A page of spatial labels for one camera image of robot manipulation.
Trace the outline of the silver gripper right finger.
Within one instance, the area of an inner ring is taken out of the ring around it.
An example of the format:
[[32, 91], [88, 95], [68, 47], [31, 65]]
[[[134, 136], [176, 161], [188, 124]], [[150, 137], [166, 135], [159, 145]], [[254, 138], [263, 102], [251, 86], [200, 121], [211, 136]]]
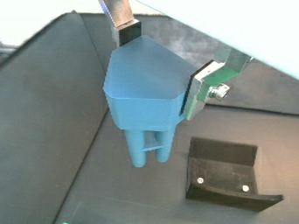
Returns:
[[191, 120], [203, 110], [208, 99], [222, 101], [230, 92], [226, 81], [239, 76], [252, 57], [219, 43], [214, 59], [191, 75], [182, 105], [182, 115]]

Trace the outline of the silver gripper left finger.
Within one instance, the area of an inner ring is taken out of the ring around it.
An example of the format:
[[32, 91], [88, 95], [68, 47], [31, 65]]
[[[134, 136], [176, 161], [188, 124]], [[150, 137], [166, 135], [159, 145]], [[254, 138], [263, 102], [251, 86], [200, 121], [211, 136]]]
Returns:
[[142, 22], [135, 19], [128, 0], [98, 0], [111, 24], [112, 39], [123, 46], [142, 36]]

